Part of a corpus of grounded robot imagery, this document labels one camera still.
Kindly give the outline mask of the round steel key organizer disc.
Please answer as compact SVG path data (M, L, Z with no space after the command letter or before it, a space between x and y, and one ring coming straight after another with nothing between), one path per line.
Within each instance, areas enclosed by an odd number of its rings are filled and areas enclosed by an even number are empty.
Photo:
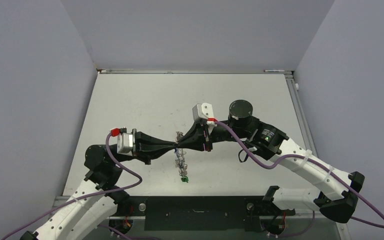
M188 165L186 164L185 155L178 157L175 154L175 165L178 168L180 178L181 177L188 177L188 171L187 171Z

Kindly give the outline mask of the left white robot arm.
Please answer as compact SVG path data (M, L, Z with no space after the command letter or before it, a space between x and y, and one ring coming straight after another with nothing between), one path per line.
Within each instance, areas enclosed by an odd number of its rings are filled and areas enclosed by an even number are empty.
M128 211L129 189L142 184L143 178L123 162L139 160L149 165L178 144L142 132L114 128L103 145L91 145L85 153L88 169L69 199L41 214L32 222L49 217L42 226L22 234L22 240L81 240L105 218Z

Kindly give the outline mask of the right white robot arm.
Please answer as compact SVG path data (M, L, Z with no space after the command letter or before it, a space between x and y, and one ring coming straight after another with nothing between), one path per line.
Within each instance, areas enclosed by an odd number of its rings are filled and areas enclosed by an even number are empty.
M262 201L267 213L318 211L342 224L352 218L358 203L357 194L365 180L361 173L348 173L323 162L285 132L254 117L253 106L247 100L233 101L227 120L217 121L209 103L195 105L192 115L194 125L187 133L177 135L180 149L209 152L214 143L236 142L245 153L240 162L252 159L267 170L283 166L311 184L307 189L271 186Z

